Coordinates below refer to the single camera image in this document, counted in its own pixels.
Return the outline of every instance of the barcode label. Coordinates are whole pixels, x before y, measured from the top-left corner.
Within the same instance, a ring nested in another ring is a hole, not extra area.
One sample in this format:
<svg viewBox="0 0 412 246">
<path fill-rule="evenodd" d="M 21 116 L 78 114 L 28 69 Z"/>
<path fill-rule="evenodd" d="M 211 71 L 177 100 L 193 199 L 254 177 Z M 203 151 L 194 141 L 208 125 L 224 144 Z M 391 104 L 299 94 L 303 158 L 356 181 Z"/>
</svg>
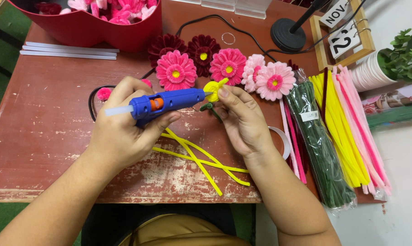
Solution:
<svg viewBox="0 0 412 246">
<path fill-rule="evenodd" d="M 300 116 L 302 116 L 303 122 L 308 121 L 308 120 L 316 120 L 318 119 L 318 110 L 301 113 Z"/>
</svg>

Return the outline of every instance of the fingernail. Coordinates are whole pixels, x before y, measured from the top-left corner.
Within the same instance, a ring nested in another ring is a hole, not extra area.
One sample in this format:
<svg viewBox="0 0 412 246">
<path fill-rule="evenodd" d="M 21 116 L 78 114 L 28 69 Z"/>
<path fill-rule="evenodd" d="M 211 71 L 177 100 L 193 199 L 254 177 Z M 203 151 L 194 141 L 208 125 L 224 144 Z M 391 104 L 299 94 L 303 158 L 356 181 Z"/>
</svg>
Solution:
<svg viewBox="0 0 412 246">
<path fill-rule="evenodd" d="M 229 92 L 224 87 L 221 87 L 218 92 L 220 93 L 220 96 L 223 98 L 226 98 L 229 95 Z"/>
<path fill-rule="evenodd" d="M 170 122 L 174 122 L 179 119 L 179 116 L 173 116 L 170 118 Z"/>
</svg>

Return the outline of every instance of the green carpet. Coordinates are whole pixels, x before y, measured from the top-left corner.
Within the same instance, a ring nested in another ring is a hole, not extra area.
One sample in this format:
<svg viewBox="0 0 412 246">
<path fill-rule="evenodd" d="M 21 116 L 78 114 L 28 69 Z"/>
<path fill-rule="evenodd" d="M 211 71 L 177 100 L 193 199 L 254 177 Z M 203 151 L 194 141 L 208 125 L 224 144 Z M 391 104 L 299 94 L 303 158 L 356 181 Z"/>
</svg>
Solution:
<svg viewBox="0 0 412 246">
<path fill-rule="evenodd" d="M 15 38 L 24 41 L 27 36 L 31 20 L 8 2 L 0 15 L 0 29 Z M 13 71 L 18 60 L 19 50 L 0 40 L 0 66 Z M 6 90 L 9 78 L 0 73 L 0 103 Z M 0 203 L 0 232 L 25 207 L 26 203 Z M 231 204 L 232 214 L 238 237 L 254 245 L 254 228 L 256 207 L 253 204 Z M 78 235 L 74 246 L 79 246 L 81 235 Z"/>
</svg>

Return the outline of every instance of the white floor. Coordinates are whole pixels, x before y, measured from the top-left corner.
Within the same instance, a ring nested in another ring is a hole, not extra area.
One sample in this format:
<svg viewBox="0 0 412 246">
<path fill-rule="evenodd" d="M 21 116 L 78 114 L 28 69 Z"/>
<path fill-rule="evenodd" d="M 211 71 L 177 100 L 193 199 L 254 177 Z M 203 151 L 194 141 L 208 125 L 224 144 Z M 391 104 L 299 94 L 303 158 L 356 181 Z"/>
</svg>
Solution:
<svg viewBox="0 0 412 246">
<path fill-rule="evenodd" d="M 367 0 L 364 8 L 376 49 L 389 47 L 400 30 L 412 28 L 412 0 Z M 412 246 L 412 124 L 378 131 L 373 137 L 392 196 L 384 208 L 359 204 L 339 218 L 329 217 L 344 246 Z M 276 228 L 263 204 L 256 211 L 256 245 L 277 245 Z"/>
</svg>

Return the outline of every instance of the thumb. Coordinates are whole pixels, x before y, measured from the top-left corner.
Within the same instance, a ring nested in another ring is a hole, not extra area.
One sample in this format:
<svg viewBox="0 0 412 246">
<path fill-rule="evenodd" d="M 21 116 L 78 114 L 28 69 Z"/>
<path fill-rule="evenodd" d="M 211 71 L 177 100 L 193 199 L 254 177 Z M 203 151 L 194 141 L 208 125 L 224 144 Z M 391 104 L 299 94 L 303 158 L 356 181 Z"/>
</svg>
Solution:
<svg viewBox="0 0 412 246">
<path fill-rule="evenodd" d="M 251 115 L 252 110 L 249 109 L 237 96 L 227 89 L 226 86 L 218 90 L 218 98 L 229 110 L 233 111 L 240 119 L 244 119 Z"/>
<path fill-rule="evenodd" d="M 158 118 L 152 120 L 147 127 L 145 127 L 144 132 L 141 135 L 141 140 L 144 143 L 151 142 L 154 144 L 160 134 L 167 128 L 171 123 L 177 121 L 181 118 L 180 112 L 171 111 L 166 114 L 159 116 Z"/>
</svg>

